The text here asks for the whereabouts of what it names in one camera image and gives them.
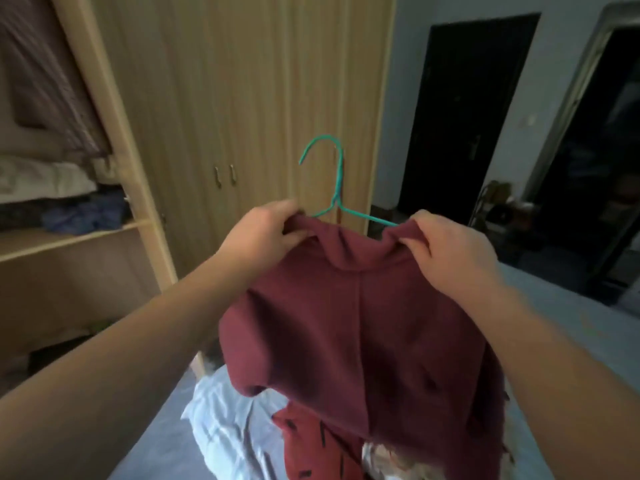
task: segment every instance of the dark door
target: dark door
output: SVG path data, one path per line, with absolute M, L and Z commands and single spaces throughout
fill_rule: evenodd
M 468 224 L 539 18 L 431 28 L 400 211 Z

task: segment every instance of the wooden shelf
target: wooden shelf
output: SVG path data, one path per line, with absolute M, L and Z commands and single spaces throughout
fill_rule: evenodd
M 0 232 L 0 262 L 69 246 L 77 242 L 97 239 L 105 235 L 134 229 L 140 227 L 142 224 L 144 224 L 144 221 L 130 221 L 118 230 L 98 231 L 84 235 L 57 234 L 41 228 Z

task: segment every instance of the cabinet door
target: cabinet door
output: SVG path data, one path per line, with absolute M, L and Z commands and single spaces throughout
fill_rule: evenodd
M 318 134 L 368 212 L 395 0 L 91 1 L 179 274 L 256 205 L 327 207 L 335 149 L 298 166 Z

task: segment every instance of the clothes hanger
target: clothes hanger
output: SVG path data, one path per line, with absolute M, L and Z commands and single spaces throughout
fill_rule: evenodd
M 336 138 L 335 136 L 331 136 L 330 134 L 322 134 L 320 136 L 316 136 L 315 138 L 313 138 L 305 148 L 305 151 L 302 152 L 302 156 L 300 157 L 300 161 L 298 162 L 298 165 L 302 165 L 302 162 L 305 161 L 307 153 L 309 152 L 311 147 L 322 139 L 328 139 L 329 141 L 333 142 L 336 149 L 338 150 L 338 171 L 335 177 L 335 190 L 333 192 L 333 197 L 331 199 L 331 205 L 326 209 L 321 210 L 317 214 L 313 215 L 312 217 L 320 217 L 326 214 L 327 212 L 331 211 L 331 209 L 336 207 L 337 205 L 338 209 L 342 209 L 343 211 L 353 216 L 362 217 L 363 219 L 368 219 L 370 221 L 377 222 L 379 224 L 384 224 L 385 226 L 397 226 L 397 224 L 393 222 L 389 222 L 384 219 L 379 219 L 377 217 L 363 214 L 361 212 L 358 212 L 357 210 L 348 209 L 347 207 L 343 206 L 340 193 L 342 190 L 342 177 L 344 175 L 344 152 L 342 151 L 342 145 L 340 144 L 340 140 L 338 140 L 338 138 Z

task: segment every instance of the maroon coat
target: maroon coat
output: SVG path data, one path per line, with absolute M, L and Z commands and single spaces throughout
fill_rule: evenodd
M 498 478 L 502 370 L 398 243 L 424 240 L 415 222 L 386 229 L 381 242 L 311 217 L 286 227 L 316 237 L 220 322 L 234 387 L 274 388 L 329 424 L 443 466 L 447 480 Z

